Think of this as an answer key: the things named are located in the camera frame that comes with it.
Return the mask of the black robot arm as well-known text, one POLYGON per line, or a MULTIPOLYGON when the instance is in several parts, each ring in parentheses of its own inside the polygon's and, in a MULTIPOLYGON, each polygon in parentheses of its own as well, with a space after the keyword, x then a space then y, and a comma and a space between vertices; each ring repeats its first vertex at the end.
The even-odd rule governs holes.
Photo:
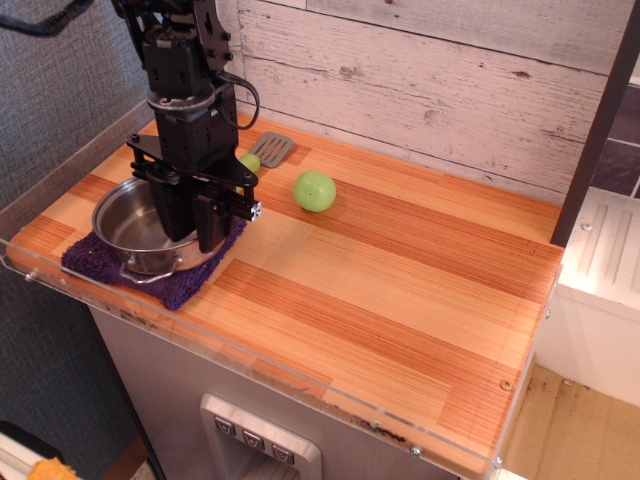
POLYGON ((133 136, 135 177, 149 183, 166 235, 195 235, 209 253, 230 234, 234 218, 260 213, 257 176, 236 157, 235 89, 257 91, 226 71, 230 33, 213 1, 116 1, 148 77, 154 136, 133 136))

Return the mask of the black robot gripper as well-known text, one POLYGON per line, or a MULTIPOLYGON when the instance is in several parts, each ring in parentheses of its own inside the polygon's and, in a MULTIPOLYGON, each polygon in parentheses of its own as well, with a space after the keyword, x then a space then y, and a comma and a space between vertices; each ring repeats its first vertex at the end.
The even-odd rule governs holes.
POLYGON ((148 181, 164 232, 182 240, 196 229, 199 249, 213 252, 231 233, 231 215, 254 221, 257 176, 236 158, 239 131, 233 92, 184 100, 151 92, 157 134, 133 134, 133 175, 148 181))

